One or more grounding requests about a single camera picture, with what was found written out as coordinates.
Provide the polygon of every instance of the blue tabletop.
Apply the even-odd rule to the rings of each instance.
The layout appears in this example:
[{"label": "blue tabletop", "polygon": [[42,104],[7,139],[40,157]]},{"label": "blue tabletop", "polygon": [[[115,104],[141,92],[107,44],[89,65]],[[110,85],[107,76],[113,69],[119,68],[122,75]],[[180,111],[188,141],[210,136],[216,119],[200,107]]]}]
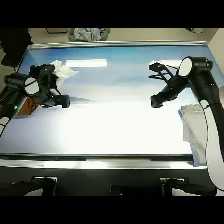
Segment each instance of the blue tabletop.
[{"label": "blue tabletop", "polygon": [[150,106],[150,96],[165,86],[153,74],[151,61],[186,56],[213,61],[212,74],[224,86],[222,73],[207,46],[110,46],[30,49],[19,72],[55,60],[103,59],[104,67],[72,67],[78,74],[60,86],[69,94],[68,109],[39,107],[31,116],[16,116],[0,139],[0,153],[38,154],[191,154],[183,141],[178,115],[182,105],[197,103],[190,89],[165,103]]}]

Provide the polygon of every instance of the beige wall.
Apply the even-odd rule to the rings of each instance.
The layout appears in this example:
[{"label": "beige wall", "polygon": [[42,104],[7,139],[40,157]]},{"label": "beige wall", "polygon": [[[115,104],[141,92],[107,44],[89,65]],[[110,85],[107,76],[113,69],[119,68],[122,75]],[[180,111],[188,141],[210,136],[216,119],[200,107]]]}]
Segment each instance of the beige wall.
[{"label": "beige wall", "polygon": [[224,28],[219,28],[208,46],[224,74]]}]

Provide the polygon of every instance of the glossy table surface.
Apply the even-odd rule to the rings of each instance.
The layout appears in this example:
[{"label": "glossy table surface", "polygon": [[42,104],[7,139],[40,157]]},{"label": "glossy table surface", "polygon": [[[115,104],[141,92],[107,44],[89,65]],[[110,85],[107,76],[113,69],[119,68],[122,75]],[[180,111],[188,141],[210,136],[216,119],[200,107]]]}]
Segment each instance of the glossy table surface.
[{"label": "glossy table surface", "polygon": [[[151,61],[182,60],[186,56],[212,60],[212,74],[218,86],[224,86],[222,73],[206,45],[27,50],[19,69],[23,74],[28,74],[31,65],[75,60],[70,66],[79,73],[60,86],[63,94],[70,95],[71,106],[39,107],[31,116],[16,116],[0,139],[0,153],[191,155],[190,144],[183,141],[178,114],[181,106],[197,103],[191,90],[187,88],[176,100],[153,109],[150,96],[161,91],[165,83],[148,79],[153,74],[148,69]],[[99,64],[91,64],[93,59],[99,59]]]}]

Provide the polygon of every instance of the robotic arm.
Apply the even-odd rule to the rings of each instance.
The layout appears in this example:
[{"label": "robotic arm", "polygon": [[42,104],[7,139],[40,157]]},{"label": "robotic arm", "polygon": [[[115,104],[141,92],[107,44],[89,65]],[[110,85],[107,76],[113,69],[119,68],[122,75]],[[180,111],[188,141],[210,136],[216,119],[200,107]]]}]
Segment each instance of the robotic arm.
[{"label": "robotic arm", "polygon": [[165,79],[164,65],[155,63],[149,69],[159,73],[149,78],[165,79],[167,85],[157,95],[151,96],[151,106],[159,108],[163,102],[175,99],[190,86],[199,101],[207,123],[206,160],[209,176],[214,185],[224,191],[224,109],[219,98],[218,86],[211,74],[213,63],[203,57],[186,57],[175,76]]},{"label": "robotic arm", "polygon": [[0,94],[0,137],[8,122],[18,113],[26,97],[44,107],[70,105],[68,95],[57,89],[54,65],[31,66],[29,75],[14,73],[5,76],[6,87]]}]

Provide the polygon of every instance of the floor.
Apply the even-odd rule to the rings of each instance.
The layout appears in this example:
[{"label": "floor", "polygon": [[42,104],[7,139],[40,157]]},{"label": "floor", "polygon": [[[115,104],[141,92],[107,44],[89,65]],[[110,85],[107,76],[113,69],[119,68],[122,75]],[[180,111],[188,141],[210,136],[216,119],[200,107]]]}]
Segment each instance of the floor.
[{"label": "floor", "polygon": [[[108,40],[205,40],[209,42],[218,28],[205,28],[194,34],[184,28],[111,28]],[[67,34],[48,34],[45,28],[31,28],[34,43],[68,42]],[[0,49],[0,61],[4,52]],[[4,88],[4,76],[13,73],[13,68],[0,64],[0,91]]]}]

